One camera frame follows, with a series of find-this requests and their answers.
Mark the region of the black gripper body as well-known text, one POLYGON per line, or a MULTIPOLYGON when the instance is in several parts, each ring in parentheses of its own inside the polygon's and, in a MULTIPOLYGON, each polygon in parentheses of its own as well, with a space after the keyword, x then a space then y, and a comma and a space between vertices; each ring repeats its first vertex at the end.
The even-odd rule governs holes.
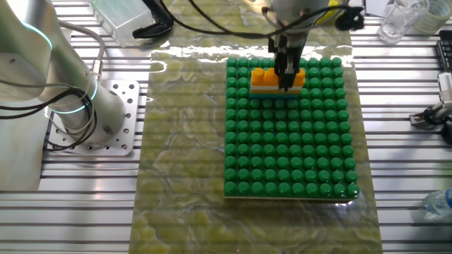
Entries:
POLYGON ((268 51, 270 53, 298 53, 303 52, 307 42, 307 34, 279 34, 268 39, 268 51))

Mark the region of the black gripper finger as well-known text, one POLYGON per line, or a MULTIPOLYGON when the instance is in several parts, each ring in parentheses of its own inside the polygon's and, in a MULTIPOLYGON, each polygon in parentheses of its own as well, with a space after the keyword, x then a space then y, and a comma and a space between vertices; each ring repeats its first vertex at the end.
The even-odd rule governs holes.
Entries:
POLYGON ((278 87, 282 88, 282 74, 284 73, 285 56, 282 52, 275 54, 274 72, 278 76, 278 87))
POLYGON ((287 64, 284 74, 284 90, 289 90, 293 86, 297 74, 297 63, 293 54, 288 54, 286 57, 287 64))

